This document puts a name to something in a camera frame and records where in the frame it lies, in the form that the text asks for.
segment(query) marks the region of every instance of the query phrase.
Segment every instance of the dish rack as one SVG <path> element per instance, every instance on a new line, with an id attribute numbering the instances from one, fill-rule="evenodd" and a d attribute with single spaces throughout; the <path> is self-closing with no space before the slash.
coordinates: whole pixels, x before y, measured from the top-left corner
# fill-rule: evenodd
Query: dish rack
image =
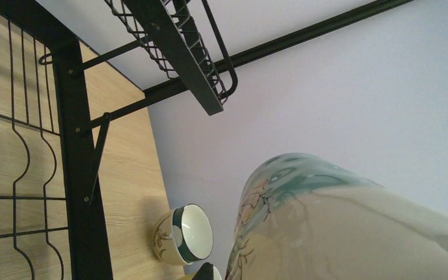
<path id="1" fill-rule="evenodd" d="M 109 124 L 170 94 L 92 120 L 85 70 L 142 47 L 208 114 L 222 111 L 236 90 L 207 0 L 202 3 L 231 76 L 229 88 L 188 0 L 104 1 L 134 41 L 86 62 L 78 38 L 35 0 L 0 1 L 0 279 L 113 278 L 98 178 Z M 43 250 L 53 257 L 42 258 Z"/>

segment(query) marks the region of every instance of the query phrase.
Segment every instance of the wire rack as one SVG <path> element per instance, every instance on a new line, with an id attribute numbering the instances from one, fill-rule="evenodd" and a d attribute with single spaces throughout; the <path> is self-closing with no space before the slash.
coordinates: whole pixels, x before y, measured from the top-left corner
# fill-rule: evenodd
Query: wire rack
<path id="1" fill-rule="evenodd" d="M 150 58 L 154 60 L 159 69 L 166 73 L 169 79 L 179 78 L 176 70 L 171 66 L 169 60 L 161 53 L 155 43 L 150 38 L 149 34 L 143 30 L 142 26 L 136 20 L 133 13 L 126 7 L 123 0 L 104 0 L 111 9 L 112 14 L 119 18 L 119 20 L 126 27 L 126 31 L 132 34 L 136 40 L 139 41 L 140 46 L 147 51 Z M 181 38 L 186 43 L 186 46 L 191 51 L 197 64 L 201 68 L 205 78 L 209 82 L 215 95 L 224 104 L 229 95 L 234 92 L 234 89 L 226 89 L 222 82 L 219 72 L 215 67 L 210 54 L 205 47 L 202 36 L 197 30 L 193 17 L 190 15 L 188 9 L 188 0 L 164 0 L 163 4 L 167 12 L 173 20 L 176 29 L 179 31 Z"/>
<path id="2" fill-rule="evenodd" d="M 38 63 L 46 53 L 0 16 L 0 279 L 71 277 L 54 75 Z"/>

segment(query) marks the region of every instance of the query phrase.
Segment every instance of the wooden surface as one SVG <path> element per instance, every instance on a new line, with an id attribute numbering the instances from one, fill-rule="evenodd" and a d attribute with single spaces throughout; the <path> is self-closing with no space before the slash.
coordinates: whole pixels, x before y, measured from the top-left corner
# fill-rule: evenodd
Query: wooden surface
<path id="1" fill-rule="evenodd" d="M 45 80 L 45 67 L 39 65 L 37 72 L 35 69 L 35 57 L 44 54 L 44 47 L 36 42 L 35 56 L 33 39 L 24 35 L 24 75 L 22 37 L 20 30 L 12 26 L 12 75 L 7 24 L 7 21 L 0 17 L 0 114 L 12 116 L 13 96 L 16 119 L 26 122 L 28 115 L 29 123 L 58 132 L 52 67 L 47 68 L 49 87 Z M 95 57 L 84 45 L 82 55 L 84 60 Z M 144 96 L 138 88 L 107 64 L 88 69 L 85 75 L 92 118 Z M 45 189 L 48 197 L 64 197 L 60 138 L 47 132 L 42 134 L 42 138 L 39 130 L 18 124 L 15 129 L 16 132 L 13 131 L 10 121 L 0 119 L 0 195 L 12 195 L 13 182 L 24 174 L 23 178 L 16 182 L 17 195 L 42 196 Z M 30 153 L 27 172 L 27 152 L 18 134 L 23 137 Z M 169 206 L 147 109 L 111 123 L 101 163 L 99 178 L 115 279 L 170 280 L 183 276 L 182 267 L 162 264 L 151 249 L 153 224 L 160 215 L 169 210 Z M 51 181 L 44 187 L 44 183 L 49 179 Z M 47 201 L 48 227 L 66 226 L 65 211 L 64 201 Z M 18 232 L 44 229 L 44 201 L 18 201 L 16 216 Z M 0 234 L 12 232 L 13 201 L 0 200 Z M 64 279 L 70 279 L 67 231 L 52 232 L 49 238 L 50 243 L 61 254 Z M 19 236 L 16 245 L 30 257 L 36 279 L 61 279 L 59 258 L 46 243 L 44 233 Z M 13 248 L 12 237 L 0 239 L 0 279 L 31 279 L 29 265 Z"/>

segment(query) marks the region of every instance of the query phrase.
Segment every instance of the curved wire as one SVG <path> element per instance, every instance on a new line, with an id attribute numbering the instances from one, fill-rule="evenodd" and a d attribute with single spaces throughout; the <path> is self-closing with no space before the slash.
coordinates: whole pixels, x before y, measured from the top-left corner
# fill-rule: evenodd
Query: curved wire
<path id="1" fill-rule="evenodd" d="M 47 146 L 49 147 L 49 149 L 51 150 L 51 153 L 52 153 L 52 156 L 53 156 L 53 158 L 54 158 L 54 171 L 53 171 L 53 173 L 52 173 L 52 175 L 51 175 L 51 177 L 44 183 L 44 187 L 43 187 L 43 193 L 44 193 L 44 222 L 45 222 L 45 242 L 47 243 L 47 245 L 49 245 L 49 247 L 51 247 L 54 251 L 55 251 L 55 253 L 56 253 L 56 255 L 57 255 L 57 257 L 59 258 L 59 263 L 61 264 L 61 280 L 63 280 L 64 279 L 64 264 L 63 264 L 63 262 L 62 262 L 62 257 L 61 257 L 61 254 L 59 253 L 59 250 L 57 250 L 57 248 L 49 241 L 49 232 L 48 232 L 48 222 L 47 222 L 47 184 L 50 182 L 50 181 L 52 181 L 52 179 L 54 178 L 54 176 L 55 176 L 55 173 L 56 173 L 56 171 L 57 171 L 57 158 L 55 157 L 55 153 L 54 153 L 54 149 L 53 149 L 53 147 L 51 146 L 51 144 L 46 140 L 46 138 L 44 137 L 44 131 L 42 130 L 42 109 L 41 109 L 41 106 L 40 106 L 40 91 L 39 91 L 39 69 L 38 69 L 38 67 L 37 67 L 37 47 L 36 47 L 36 40 L 35 40 L 35 38 L 33 38 L 33 50 L 34 50 L 34 53 L 35 53 L 35 74 L 36 74 L 36 81 L 37 81 L 37 98 L 38 98 L 38 121 L 39 121 L 39 124 L 40 124 L 40 137 L 42 138 L 42 140 L 47 144 Z M 48 80 L 48 76 L 47 76 L 47 63 L 46 64 L 44 64 L 44 67 L 45 67 L 45 86 L 46 86 L 46 89 L 47 89 L 47 96 L 50 96 L 50 94 L 49 94 L 49 80 Z"/>
<path id="2" fill-rule="evenodd" d="M 14 69 L 13 69 L 13 43 L 11 39 L 11 22 L 8 19 L 8 33 L 9 33 L 9 53 L 10 53 L 10 67 L 11 67 L 11 127 L 14 133 L 21 139 L 23 142 L 24 148 L 26 150 L 26 167 L 23 172 L 14 182 L 13 182 L 13 247 L 16 251 L 18 251 L 28 262 L 28 266 L 30 267 L 31 272 L 31 280 L 35 279 L 35 271 L 33 270 L 33 265 L 27 254 L 23 250 L 18 247 L 18 236 L 16 234 L 16 183 L 21 180 L 25 174 L 28 172 L 30 168 L 30 150 L 26 145 L 25 139 L 19 134 L 15 127 L 15 86 L 14 86 Z"/>

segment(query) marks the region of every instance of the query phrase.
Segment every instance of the white wall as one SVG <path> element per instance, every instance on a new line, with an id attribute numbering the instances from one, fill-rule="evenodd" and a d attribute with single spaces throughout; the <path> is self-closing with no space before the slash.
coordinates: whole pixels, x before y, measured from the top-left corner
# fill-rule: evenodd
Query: white wall
<path id="1" fill-rule="evenodd" d="M 319 155 L 448 215 L 448 0 L 416 0 L 237 71 L 223 113 L 208 117 L 189 93 L 150 108 L 170 205 L 207 211 L 222 273 L 242 187 L 280 153 Z"/>

